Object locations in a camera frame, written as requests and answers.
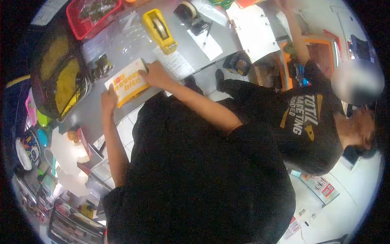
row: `yellow tape dispenser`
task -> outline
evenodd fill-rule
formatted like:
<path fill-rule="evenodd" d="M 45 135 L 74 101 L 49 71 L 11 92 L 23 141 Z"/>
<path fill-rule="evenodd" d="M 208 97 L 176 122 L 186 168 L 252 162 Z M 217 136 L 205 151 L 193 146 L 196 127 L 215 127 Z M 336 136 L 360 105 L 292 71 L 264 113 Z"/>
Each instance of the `yellow tape dispenser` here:
<path fill-rule="evenodd" d="M 173 37 L 167 27 L 167 23 L 165 23 L 160 10 L 152 9 L 145 13 L 142 21 L 146 30 L 158 46 L 160 46 L 165 55 L 169 55 L 176 51 L 177 42 L 173 40 Z"/>

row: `red basket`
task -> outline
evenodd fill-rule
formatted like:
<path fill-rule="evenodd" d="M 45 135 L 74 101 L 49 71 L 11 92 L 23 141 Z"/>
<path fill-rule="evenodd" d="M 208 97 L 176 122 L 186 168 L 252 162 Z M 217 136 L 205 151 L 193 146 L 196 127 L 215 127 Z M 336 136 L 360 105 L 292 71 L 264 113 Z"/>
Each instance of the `red basket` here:
<path fill-rule="evenodd" d="M 89 19 L 79 19 L 78 15 L 80 10 L 78 6 L 80 2 L 85 0 L 72 0 L 69 5 L 66 7 L 66 16 L 68 17 L 68 22 L 72 28 L 73 34 L 78 40 L 92 39 L 96 36 L 102 29 L 104 29 L 111 21 L 114 20 L 114 14 L 124 10 L 122 5 L 122 0 L 118 0 L 117 5 L 112 9 L 107 15 L 101 18 L 95 25 Z"/>

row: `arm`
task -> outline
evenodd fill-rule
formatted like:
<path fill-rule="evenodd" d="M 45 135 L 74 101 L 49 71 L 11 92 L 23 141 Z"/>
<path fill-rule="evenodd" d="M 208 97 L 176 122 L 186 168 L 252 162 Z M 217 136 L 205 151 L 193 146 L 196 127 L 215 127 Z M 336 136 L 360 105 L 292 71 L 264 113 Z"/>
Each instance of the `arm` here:
<path fill-rule="evenodd" d="M 227 133 L 242 125 L 239 118 L 224 106 L 172 80 L 160 62 L 147 64 L 147 67 L 149 74 L 143 70 L 139 71 L 147 83 L 172 93 L 209 123 Z"/>
<path fill-rule="evenodd" d="M 290 33 L 292 37 L 292 44 L 298 56 L 299 62 L 305 66 L 306 62 L 310 60 L 309 50 L 307 49 L 305 39 L 302 36 L 301 28 L 295 18 L 295 13 L 291 7 L 291 0 L 275 0 L 282 12 L 286 15 L 289 24 Z"/>
<path fill-rule="evenodd" d="M 117 95 L 115 94 L 114 86 L 110 85 L 109 90 L 101 94 L 101 115 L 112 179 L 115 187 L 120 187 L 125 184 L 129 159 L 113 119 L 116 106 Z"/>

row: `pen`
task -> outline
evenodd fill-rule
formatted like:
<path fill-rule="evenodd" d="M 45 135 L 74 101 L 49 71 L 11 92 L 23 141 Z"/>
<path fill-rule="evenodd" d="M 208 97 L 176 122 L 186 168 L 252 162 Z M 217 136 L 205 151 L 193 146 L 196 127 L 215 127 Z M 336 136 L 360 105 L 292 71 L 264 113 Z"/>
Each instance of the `pen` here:
<path fill-rule="evenodd" d="M 209 25 L 209 29 L 207 30 L 206 39 L 204 40 L 203 45 L 206 45 L 206 40 L 207 40 L 207 37 L 209 37 L 210 30 L 211 30 L 211 26 L 213 25 L 213 22 L 214 22 L 214 21 L 211 21 L 211 23 L 210 23 L 210 25 Z"/>

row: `black shoe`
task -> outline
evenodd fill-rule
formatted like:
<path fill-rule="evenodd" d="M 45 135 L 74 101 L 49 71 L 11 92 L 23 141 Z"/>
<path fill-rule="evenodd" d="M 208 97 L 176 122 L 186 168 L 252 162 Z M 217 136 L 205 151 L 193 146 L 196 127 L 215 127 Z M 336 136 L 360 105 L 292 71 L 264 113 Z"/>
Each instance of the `black shoe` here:
<path fill-rule="evenodd" d="M 197 85 L 196 85 L 195 78 L 194 78 L 193 75 L 190 75 L 190 76 L 186 77 L 186 78 L 184 79 L 184 81 L 186 82 L 186 87 L 190 87 L 190 88 L 191 88 L 191 87 L 197 86 Z"/>
<path fill-rule="evenodd" d="M 222 85 L 223 85 L 223 81 L 225 80 L 225 77 L 221 69 L 217 69 L 217 71 L 215 71 L 215 79 L 216 79 L 217 91 L 222 92 Z"/>

